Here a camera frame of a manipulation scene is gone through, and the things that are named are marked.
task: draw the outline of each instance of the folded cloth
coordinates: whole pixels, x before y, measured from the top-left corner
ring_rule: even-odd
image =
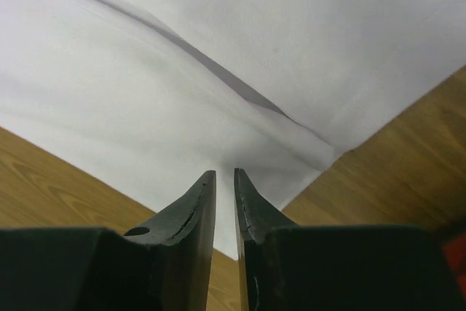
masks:
[[[214,246],[232,257],[235,167],[283,208],[466,58],[465,0],[0,10],[0,125],[155,211],[217,170]]]

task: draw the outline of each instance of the wooden table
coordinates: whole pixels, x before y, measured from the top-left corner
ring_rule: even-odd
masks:
[[[153,213],[0,129],[0,226],[107,226]],[[410,223],[442,232],[466,218],[466,69],[345,154],[286,209],[299,224]],[[239,310],[237,262],[213,255],[208,310]]]

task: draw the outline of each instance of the red object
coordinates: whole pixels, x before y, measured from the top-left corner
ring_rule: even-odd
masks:
[[[443,252],[466,297],[466,233],[445,244]]]

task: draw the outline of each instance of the wood grain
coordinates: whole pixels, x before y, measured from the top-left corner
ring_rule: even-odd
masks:
[[[118,191],[0,128],[0,226],[107,226],[153,215]],[[348,152],[286,209],[299,224],[466,219],[466,68]],[[208,310],[240,309],[237,262],[215,251]]]

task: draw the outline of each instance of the white fabric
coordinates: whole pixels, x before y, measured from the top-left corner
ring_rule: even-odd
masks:
[[[0,0],[0,11],[0,125],[155,211],[217,170],[215,247],[230,256],[234,167],[283,208],[466,61],[465,0]],[[148,22],[302,126],[243,100]]]

